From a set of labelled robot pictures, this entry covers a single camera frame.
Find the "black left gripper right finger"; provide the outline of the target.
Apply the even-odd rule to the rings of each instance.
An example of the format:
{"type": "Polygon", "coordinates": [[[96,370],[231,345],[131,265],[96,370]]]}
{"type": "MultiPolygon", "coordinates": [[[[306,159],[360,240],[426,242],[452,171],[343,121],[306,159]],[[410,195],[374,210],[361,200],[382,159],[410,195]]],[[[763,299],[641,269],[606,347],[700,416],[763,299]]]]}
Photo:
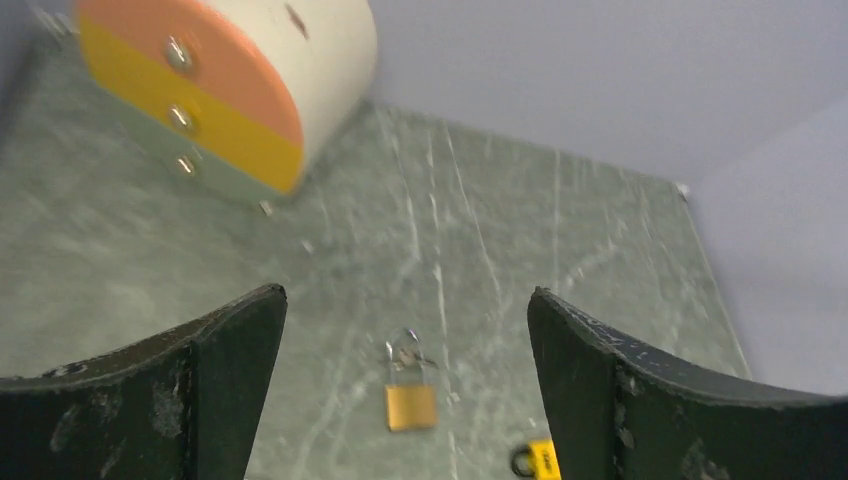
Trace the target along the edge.
{"type": "Polygon", "coordinates": [[[566,479],[843,479],[847,400],[757,383],[671,355],[546,288],[527,307],[566,479]]]}

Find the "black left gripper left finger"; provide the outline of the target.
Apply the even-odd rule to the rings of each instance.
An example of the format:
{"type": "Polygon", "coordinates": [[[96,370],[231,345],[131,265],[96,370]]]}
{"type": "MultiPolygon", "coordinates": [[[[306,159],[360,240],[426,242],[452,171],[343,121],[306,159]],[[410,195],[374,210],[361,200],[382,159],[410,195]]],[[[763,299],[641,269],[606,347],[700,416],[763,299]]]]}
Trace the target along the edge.
{"type": "Polygon", "coordinates": [[[1,382],[5,479],[241,479],[287,295],[267,284],[107,354],[1,382]]]}

